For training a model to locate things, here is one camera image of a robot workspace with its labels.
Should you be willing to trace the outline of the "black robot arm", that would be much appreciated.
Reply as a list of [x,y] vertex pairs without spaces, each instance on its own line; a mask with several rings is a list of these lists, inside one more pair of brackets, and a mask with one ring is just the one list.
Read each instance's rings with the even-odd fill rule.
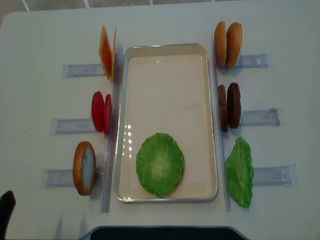
[[8,190],[0,197],[0,239],[4,240],[8,224],[16,205],[15,195]]

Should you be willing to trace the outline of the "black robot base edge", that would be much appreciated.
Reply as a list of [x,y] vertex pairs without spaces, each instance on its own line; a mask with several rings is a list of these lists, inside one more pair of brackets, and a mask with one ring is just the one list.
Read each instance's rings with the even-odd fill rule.
[[113,226],[99,227],[88,240],[246,240],[231,227],[213,226]]

